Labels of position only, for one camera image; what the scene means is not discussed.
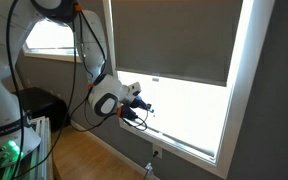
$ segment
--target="white robotic arm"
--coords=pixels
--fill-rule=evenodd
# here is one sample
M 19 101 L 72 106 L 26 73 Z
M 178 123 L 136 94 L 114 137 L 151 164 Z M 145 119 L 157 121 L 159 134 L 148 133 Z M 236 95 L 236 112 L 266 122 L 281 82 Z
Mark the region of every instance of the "white robotic arm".
M 1 83 L 2 79 L 10 76 L 5 29 L 12 3 L 13 0 L 0 0 L 0 168 L 14 164 L 20 156 L 18 148 L 21 136 L 25 136 L 22 158 L 32 152 L 41 141 L 29 123 L 24 123 L 24 134 L 21 134 L 17 97 L 8 92 Z M 87 81 L 91 85 L 88 101 L 97 115 L 109 116 L 117 109 L 118 103 L 127 108 L 149 108 L 138 97 L 141 91 L 139 83 L 125 86 L 117 78 L 102 74 L 107 47 L 100 19 L 94 12 L 81 11 L 75 0 L 18 1 L 10 25 L 10 50 L 14 65 L 33 26 L 43 17 L 66 23 L 74 30 L 76 49 L 85 65 Z M 136 118 L 133 115 L 131 110 L 119 113 L 120 117 L 130 120 Z

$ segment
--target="window blind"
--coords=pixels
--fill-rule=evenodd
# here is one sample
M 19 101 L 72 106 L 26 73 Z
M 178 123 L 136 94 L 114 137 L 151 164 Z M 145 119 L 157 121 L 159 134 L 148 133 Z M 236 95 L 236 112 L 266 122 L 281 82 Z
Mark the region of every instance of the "window blind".
M 116 69 L 226 85 L 241 0 L 112 0 Z

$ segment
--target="black cable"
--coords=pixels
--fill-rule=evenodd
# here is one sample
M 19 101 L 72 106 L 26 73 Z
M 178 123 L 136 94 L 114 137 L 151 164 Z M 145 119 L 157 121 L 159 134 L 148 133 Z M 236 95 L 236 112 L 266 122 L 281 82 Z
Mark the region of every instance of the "black cable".
M 103 49 L 103 47 L 101 46 L 101 43 L 100 43 L 100 41 L 98 40 L 97 36 L 95 35 L 95 33 L 94 33 L 92 27 L 91 27 L 90 24 L 88 23 L 88 21 L 87 21 L 85 15 L 84 15 L 84 13 L 83 13 L 83 11 L 81 11 L 81 14 L 82 14 L 82 16 L 83 16 L 83 19 L 84 19 L 85 22 L 86 22 L 87 27 L 88 27 L 89 30 L 91 31 L 91 33 L 92 33 L 92 35 L 93 35 L 93 37 L 94 37 L 96 43 L 98 44 L 99 48 L 101 49 L 101 52 L 102 52 L 102 55 L 103 55 L 103 59 L 104 59 L 104 64 L 103 64 L 103 66 L 102 66 L 102 70 L 101 70 L 101 74 L 103 74 L 104 69 L 105 69 L 105 67 L 106 67 L 106 62 L 107 62 L 107 60 L 106 60 L 106 55 L 105 55 L 105 53 L 104 53 L 104 49 Z
M 142 123 L 138 124 L 136 127 L 139 127 L 139 126 L 141 126 L 142 124 L 144 124 L 144 123 L 146 122 L 147 118 L 148 118 L 148 109 L 146 108 L 146 117 L 145 117 L 145 119 L 142 120 L 141 118 L 139 118 L 140 120 L 142 120 Z
M 137 125 L 132 125 L 131 123 L 128 122 L 128 120 L 122 118 L 122 120 L 124 121 L 124 123 L 127 124 L 128 126 L 130 126 L 130 127 L 132 127 L 132 128 L 135 128 L 135 129 L 137 129 L 137 130 L 139 130 L 139 131 L 145 131 L 145 130 L 147 129 L 147 124 L 146 124 L 146 122 L 145 122 L 144 120 L 142 120 L 141 118 L 138 118 L 138 119 L 139 119 L 140 121 L 142 121 L 142 123 L 141 123 L 142 125 L 144 124 L 144 129 L 140 129 L 140 128 L 138 128 Z
M 21 156 L 22 156 L 22 152 L 23 152 L 23 144 L 24 144 L 24 115 L 23 115 L 23 110 L 22 110 L 22 103 L 21 103 L 21 98 L 20 98 L 20 94 L 19 94 L 19 89 L 18 89 L 18 85 L 17 85 L 17 81 L 15 78 L 15 73 L 14 73 L 14 69 L 13 69 L 13 61 L 12 61 L 12 53 L 11 53 L 11 47 L 10 47 L 10 31 L 11 31 L 11 19 L 12 19 L 12 15 L 15 9 L 15 6 L 17 4 L 18 0 L 14 0 L 10 11 L 8 13 L 8 17 L 7 17 L 7 24 L 6 24 L 6 48 L 7 48 L 7 56 L 8 56 L 8 62 L 9 62 L 9 66 L 10 66 L 10 70 L 11 70 L 11 74 L 12 74 L 12 79 L 13 79 L 13 84 L 15 87 L 15 91 L 16 91 L 16 95 L 17 95 L 17 99 L 18 99 L 18 104 L 19 104 L 19 109 L 20 109 L 20 118 L 21 118 L 21 144 L 20 144 L 20 153 L 19 156 L 16 160 L 16 165 L 15 165 L 15 169 L 13 171 L 12 174 L 12 178 L 15 177 L 15 174 L 17 172 L 17 169 L 19 167 L 20 161 L 21 161 Z
M 153 163 L 153 160 L 154 160 L 154 158 L 156 157 L 158 155 L 158 151 L 154 151 L 154 154 L 153 154 L 153 158 L 152 158 L 152 163 Z M 152 170 L 152 169 L 146 169 L 146 173 L 145 173 L 145 175 L 144 175 L 144 178 L 143 178 L 143 180 L 145 180 L 146 179 L 146 177 L 147 177 L 147 175 L 148 175 L 148 172 L 150 171 L 150 170 Z
M 146 179 L 146 177 L 147 177 L 147 174 L 148 174 L 148 171 L 149 171 L 149 169 L 146 169 L 146 173 L 145 173 L 145 175 L 144 175 L 144 178 L 143 178 L 143 180 L 145 180 L 145 179 Z
M 98 124 L 96 124 L 95 126 L 91 127 L 91 128 L 88 128 L 88 129 L 84 129 L 84 130 L 80 130 L 80 129 L 77 129 L 76 127 L 72 126 L 74 128 L 74 130 L 78 131 L 78 132 L 86 132 L 86 131 L 90 131 L 90 130 L 93 130 L 97 127 L 100 127 L 108 118 L 112 117 L 116 115 L 116 113 L 112 113 L 112 114 L 109 114 L 108 116 L 106 116 L 101 122 L 99 122 Z
M 81 44 L 84 44 L 84 42 L 83 42 L 83 23 L 82 23 L 81 13 L 78 13 L 78 17 L 79 17 L 79 21 L 80 21 L 80 41 L 81 41 Z M 80 54 L 80 57 L 81 57 L 83 66 L 85 68 L 85 71 L 87 73 L 89 73 L 93 78 L 93 73 L 91 73 L 86 67 L 85 60 L 84 60 L 84 54 Z
M 75 39 L 74 39 L 74 70 L 73 70 L 73 84 L 72 84 L 72 90 L 71 90 L 71 95 L 70 95 L 70 99 L 69 99 L 69 103 L 68 103 L 68 108 L 67 108 L 67 112 L 65 113 L 65 117 L 64 117 L 64 120 L 61 124 L 61 127 L 60 127 L 60 130 L 59 130 L 59 133 L 54 141 L 54 144 L 53 146 L 51 147 L 50 151 L 48 152 L 48 154 L 46 155 L 46 157 L 39 163 L 37 163 L 35 166 L 31 167 L 30 169 L 22 172 L 20 175 L 18 176 L 15 176 L 15 177 L 12 177 L 11 179 L 16 179 L 16 178 L 19 178 L 21 176 L 23 176 L 24 174 L 30 172 L 31 170 L 35 169 L 36 167 L 38 167 L 39 165 L 41 165 L 42 163 L 44 163 L 48 157 L 51 155 L 51 153 L 53 152 L 61 134 L 62 134 L 62 131 L 63 131 L 63 128 L 65 126 L 65 122 L 66 122 L 66 119 L 68 117 L 68 114 L 69 114 L 69 109 L 71 107 L 71 104 L 72 104 L 72 100 L 73 100 L 73 95 L 74 95 L 74 91 L 75 91 L 75 79 L 76 79 L 76 47 L 75 47 Z
M 87 102 L 88 96 L 89 96 L 90 93 L 92 92 L 92 89 L 93 89 L 93 88 L 89 88 L 86 97 L 85 97 L 85 98 L 83 99 L 83 101 L 82 101 L 79 105 L 77 105 L 77 107 L 72 111 L 72 113 L 71 113 L 71 115 L 70 115 L 71 118 L 73 117 L 75 111 L 76 111 L 77 109 L 79 109 L 79 108 L 82 106 L 83 103 L 86 103 L 86 102 Z M 86 118 L 86 120 L 87 120 L 87 122 L 88 122 L 91 126 L 95 126 L 95 125 L 91 124 L 91 123 L 88 121 L 87 118 Z M 70 126 L 71 126 L 73 129 L 75 129 L 75 127 L 72 125 L 72 121 L 71 121 L 71 120 L 70 120 Z
M 89 125 L 95 126 L 94 124 L 91 123 L 91 121 L 88 119 L 87 114 L 86 114 L 86 106 L 87 106 L 87 101 L 84 101 L 84 118 L 88 122 Z

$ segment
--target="hardwood floor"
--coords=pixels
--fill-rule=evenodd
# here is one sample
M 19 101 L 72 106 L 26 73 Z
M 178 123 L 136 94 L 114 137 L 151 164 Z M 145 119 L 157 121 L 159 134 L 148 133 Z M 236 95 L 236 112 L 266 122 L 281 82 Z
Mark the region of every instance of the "hardwood floor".
M 62 180 L 142 180 L 143 175 L 85 133 L 63 130 L 53 153 Z

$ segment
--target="bright window glass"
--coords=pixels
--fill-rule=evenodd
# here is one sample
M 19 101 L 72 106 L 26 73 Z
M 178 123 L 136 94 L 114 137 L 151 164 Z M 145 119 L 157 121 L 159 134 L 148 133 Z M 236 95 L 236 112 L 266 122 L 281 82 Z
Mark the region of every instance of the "bright window glass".
M 152 104 L 150 129 L 215 157 L 228 105 L 228 88 L 118 71 L 123 84 L 141 84 L 140 96 Z M 146 112 L 135 110 L 144 119 Z
M 26 40 L 27 52 L 71 55 L 73 33 L 69 26 L 43 19 L 35 24 Z

